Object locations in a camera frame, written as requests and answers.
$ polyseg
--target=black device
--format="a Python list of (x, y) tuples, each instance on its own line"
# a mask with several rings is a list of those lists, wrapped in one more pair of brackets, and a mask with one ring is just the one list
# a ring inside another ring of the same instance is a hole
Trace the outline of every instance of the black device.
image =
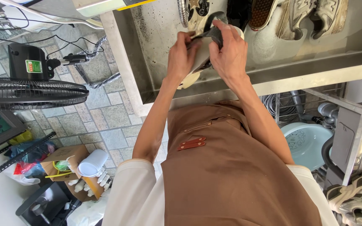
[(8, 45), (10, 78), (0, 78), (0, 110), (46, 109), (86, 101), (84, 85), (51, 80), (54, 69), (87, 61), (86, 55), (46, 59), (42, 49), (12, 43)]

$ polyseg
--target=stainless steel sink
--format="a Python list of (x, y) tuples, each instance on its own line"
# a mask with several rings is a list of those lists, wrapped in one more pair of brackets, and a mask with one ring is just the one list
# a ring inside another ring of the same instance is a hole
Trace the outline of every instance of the stainless steel sink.
[[(226, 10), (226, 0), (213, 1), (211, 12)], [(182, 28), (176, 0), (157, 0), (100, 15), (131, 105), (138, 116), (149, 112), (167, 72), (168, 51)], [(246, 70), (258, 95), (362, 79), (362, 1), (350, 0), (340, 34), (310, 39), (314, 23), (302, 23), (299, 41), (262, 41), (262, 33), (247, 30)], [(272, 51), (267, 46), (274, 46)], [(214, 69), (206, 69), (188, 89), (177, 90), (171, 108), (193, 103), (237, 99)]]

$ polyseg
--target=white container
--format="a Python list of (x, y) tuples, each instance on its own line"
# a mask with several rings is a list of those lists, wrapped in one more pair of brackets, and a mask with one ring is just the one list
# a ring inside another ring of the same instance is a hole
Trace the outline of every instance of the white container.
[(107, 159), (107, 152), (96, 149), (79, 164), (78, 173), (84, 177), (95, 177)]

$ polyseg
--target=green label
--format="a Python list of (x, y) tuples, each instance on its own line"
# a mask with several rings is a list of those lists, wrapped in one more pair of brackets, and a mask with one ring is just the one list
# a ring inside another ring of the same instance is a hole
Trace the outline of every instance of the green label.
[(31, 73), (43, 73), (43, 67), (41, 61), (37, 60), (26, 60), (26, 69), (27, 72)]

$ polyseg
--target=white cable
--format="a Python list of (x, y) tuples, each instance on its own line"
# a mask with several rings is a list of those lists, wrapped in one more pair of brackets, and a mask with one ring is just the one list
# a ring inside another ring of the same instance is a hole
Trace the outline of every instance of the white cable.
[(12, 2), (12, 1), (10, 1), (10, 0), (0, 0), (0, 2), (3, 3), (3, 4), (5, 4), (5, 5), (11, 5), (11, 6), (20, 8), (20, 9), (22, 9), (22, 10), (24, 10), (24, 11), (27, 11), (27, 12), (29, 12), (29, 13), (33, 13), (33, 14), (35, 14), (35, 15), (38, 15), (38, 16), (40, 16), (40, 17), (43, 17), (43, 18), (45, 18), (45, 19), (47, 19), (47, 20), (50, 20), (50, 21), (52, 21), (52, 22), (55, 22), (55, 23), (60, 23), (60, 24), (86, 24), (87, 26), (89, 26), (89, 27), (91, 27), (91, 28), (94, 28), (94, 29), (103, 29), (102, 27), (95, 27), (95, 26), (93, 26), (92, 24), (87, 23), (87, 22), (85, 22), (85, 21), (58, 21), (58, 20), (49, 18), (48, 16), (45, 16), (45, 15), (43, 15), (43, 14), (41, 14), (41, 13), (39, 13), (39, 12), (36, 12), (36, 11), (34, 11), (34, 10), (32, 10), (32, 9), (29, 9), (29, 8), (26, 8), (26, 7), (22, 6), (22, 5), (19, 5), (18, 3)]

